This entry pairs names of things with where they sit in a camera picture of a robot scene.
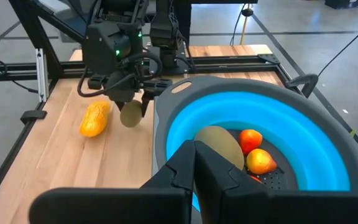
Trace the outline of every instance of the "yellow pole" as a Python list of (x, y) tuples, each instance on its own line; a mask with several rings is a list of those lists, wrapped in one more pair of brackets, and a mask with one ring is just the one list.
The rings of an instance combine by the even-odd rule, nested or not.
[(244, 40), (244, 34), (246, 33), (247, 19), (248, 19), (248, 17), (246, 17), (246, 19), (244, 20), (244, 25), (242, 26), (240, 45), (242, 45), (242, 41)]

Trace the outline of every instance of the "yellow toy fruit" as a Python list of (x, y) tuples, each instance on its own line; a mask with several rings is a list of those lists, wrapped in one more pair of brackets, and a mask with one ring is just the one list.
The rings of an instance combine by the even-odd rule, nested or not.
[(96, 101), (88, 106), (81, 122), (80, 133), (86, 137), (95, 137), (107, 125), (110, 102)]
[(277, 168), (272, 156), (263, 149), (254, 149), (247, 156), (247, 168), (254, 174), (265, 174)]

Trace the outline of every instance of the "kiwi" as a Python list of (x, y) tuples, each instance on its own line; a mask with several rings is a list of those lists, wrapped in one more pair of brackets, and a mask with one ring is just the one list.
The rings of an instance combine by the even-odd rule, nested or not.
[(122, 107), (119, 118), (121, 123), (127, 128), (137, 126), (142, 119), (142, 103), (137, 100), (126, 103)]
[(195, 141), (202, 141), (223, 158), (233, 163), (238, 169), (244, 168), (244, 155), (239, 143), (224, 128), (208, 126), (196, 134)]

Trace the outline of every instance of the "black cable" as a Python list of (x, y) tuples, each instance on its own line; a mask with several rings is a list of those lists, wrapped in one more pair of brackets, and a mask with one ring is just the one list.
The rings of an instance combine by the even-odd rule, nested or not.
[[(4, 71), (1, 72), (0, 77), (5, 77), (5, 76), (7, 76), (7, 65), (6, 65), (4, 62), (2, 62), (2, 61), (0, 61), (0, 64), (4, 67)], [(31, 88), (29, 88), (29, 87), (26, 87), (26, 86), (24, 86), (24, 85), (21, 85), (20, 83), (17, 83), (17, 82), (14, 81), (14, 80), (12, 80), (12, 82), (15, 83), (16, 85), (22, 87), (23, 89), (29, 91), (30, 93), (38, 93), (38, 90), (31, 89)]]
[(92, 17), (93, 17), (93, 13), (94, 13), (94, 9), (96, 7), (96, 4), (98, 3), (99, 0), (94, 0), (92, 2), (91, 8), (89, 9), (89, 14), (88, 14), (88, 19), (86, 20), (86, 26), (88, 27), (91, 24), (92, 21)]
[(191, 67), (193, 69), (193, 71), (196, 70), (196, 64), (194, 63), (194, 60), (193, 60), (193, 57), (191, 56), (191, 53), (190, 53), (190, 48), (189, 48), (189, 41), (181, 34), (181, 32), (178, 30), (178, 36), (179, 38), (181, 38), (185, 44), (186, 44), (186, 51), (187, 51), (187, 54), (189, 55), (189, 59), (190, 59), (190, 63), (191, 63)]
[(326, 66), (324, 66), (324, 68), (320, 71), (320, 73), (318, 73), (318, 76), (320, 77), (320, 75), (322, 74), (322, 72), (328, 67), (329, 64), (331, 64), (335, 58), (337, 58), (345, 49), (347, 49), (348, 46), (350, 46), (353, 41), (355, 41), (356, 39), (358, 38), (358, 35), (352, 39), (352, 41), (350, 41), (337, 55), (335, 55), (335, 57), (333, 59), (331, 59), (327, 64)]
[(125, 76), (124, 78), (120, 79), (118, 82), (116, 82), (115, 84), (109, 86), (109, 88), (104, 89), (104, 90), (99, 90), (93, 93), (83, 93), (81, 91), (82, 88), (82, 84), (84, 83), (84, 79), (85, 79), (85, 75), (88, 74), (88, 66), (85, 67), (84, 73), (82, 74), (80, 81), (78, 82), (78, 86), (77, 86), (77, 93), (82, 96), (82, 97), (94, 97), (94, 96), (99, 96), (102, 95), (103, 93), (112, 90), (114, 87), (122, 84), (124, 81), (127, 81), (130, 78), (134, 78), (135, 75), (134, 74), (130, 74)]
[(79, 10), (78, 10), (76, 7), (74, 7), (74, 5), (73, 5), (73, 3), (71, 2), (71, 0), (67, 0), (67, 1), (68, 1), (68, 3), (72, 6), (72, 8), (74, 9), (75, 13), (78, 14), (78, 16), (82, 19), (82, 21), (84, 21), (85, 24), (87, 24), (86, 21), (85, 21), (85, 18), (81, 15), (81, 13), (79, 12)]
[(20, 83), (17, 83), (17, 82), (16, 82), (16, 81), (14, 81), (14, 80), (12, 80), (12, 82), (13, 82), (13, 83), (15, 83), (16, 85), (18, 85), (18, 86), (22, 87), (23, 89), (25, 89), (25, 90), (29, 91), (30, 93), (38, 93), (38, 91), (37, 91), (37, 90), (34, 90), (34, 89), (31, 89), (31, 88), (26, 87), (26, 86), (24, 86), (24, 85), (21, 85)]
[(127, 58), (124, 58), (120, 63), (123, 66), (125, 66), (129, 62), (134, 62), (136, 60), (143, 59), (143, 58), (152, 59), (157, 64), (157, 70), (155, 71), (154, 76), (155, 77), (160, 76), (160, 74), (162, 72), (162, 61), (157, 55), (155, 55), (155, 54), (153, 54), (151, 52), (142, 52), (142, 53), (139, 53), (139, 54), (131, 55), (131, 56), (127, 57)]
[(234, 45), (234, 36), (236, 35), (237, 25), (238, 25), (238, 23), (240, 21), (241, 12), (244, 10), (245, 6), (246, 6), (246, 4), (242, 5), (242, 8), (241, 8), (240, 13), (239, 13), (239, 17), (237, 18), (236, 24), (234, 25), (234, 31), (233, 31), (233, 36), (231, 37), (231, 40), (230, 40), (230, 45)]
[(4, 62), (0, 61), (0, 65), (2, 65), (4, 67), (4, 71), (1, 72), (0, 77), (7, 76), (7, 66), (6, 66), (6, 64)]
[[(131, 55), (131, 56), (123, 59), (120, 63), (123, 66), (125, 66), (126, 64), (128, 64), (130, 62), (134, 62), (136, 60), (143, 59), (143, 58), (152, 59), (157, 63), (157, 71), (155, 71), (155, 73), (152, 76), (153, 77), (159, 76), (161, 74), (161, 72), (162, 72), (162, 61), (161, 61), (161, 59), (159, 57), (157, 57), (156, 55), (154, 55), (154, 54), (152, 54), (150, 52), (142, 52), (142, 53), (139, 53), (139, 54)], [(106, 93), (107, 91), (112, 90), (114, 87), (122, 84), (123, 82), (127, 81), (128, 79), (135, 77), (134, 74), (130, 74), (130, 75), (127, 75), (124, 78), (120, 79), (115, 84), (109, 86), (107, 89), (99, 90), (99, 91), (96, 91), (96, 92), (93, 92), (93, 93), (83, 93), (81, 91), (81, 88), (82, 88), (82, 85), (83, 85), (83, 82), (84, 82), (86, 74), (88, 74), (88, 66), (85, 67), (84, 73), (82, 74), (82, 76), (80, 78), (80, 81), (78, 82), (78, 86), (77, 86), (77, 92), (82, 97), (94, 97), (94, 96), (102, 95), (103, 93)]]

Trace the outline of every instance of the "black foreground robot part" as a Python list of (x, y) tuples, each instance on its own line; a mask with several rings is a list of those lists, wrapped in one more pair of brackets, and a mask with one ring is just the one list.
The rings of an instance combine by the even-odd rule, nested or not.
[[(159, 51), (155, 54), (145, 49), (142, 26), (148, 6), (149, 0), (94, 2), (82, 44), (86, 68), (78, 85), (80, 96), (107, 95), (121, 110), (125, 103), (133, 100), (135, 92), (144, 89), (144, 116), (149, 101), (172, 84), (172, 81), (161, 79), (160, 76), (163, 68), (178, 67), (178, 49), (183, 47), (184, 38), (178, 30), (172, 0), (158, 0), (150, 38), (153, 47)], [(88, 87), (98, 90), (94, 93), (83, 93), (81, 90), (88, 70), (93, 72)]]
[(272, 190), (199, 141), (186, 141), (140, 189), (55, 189), (30, 208), (30, 223), (358, 223), (358, 192)]

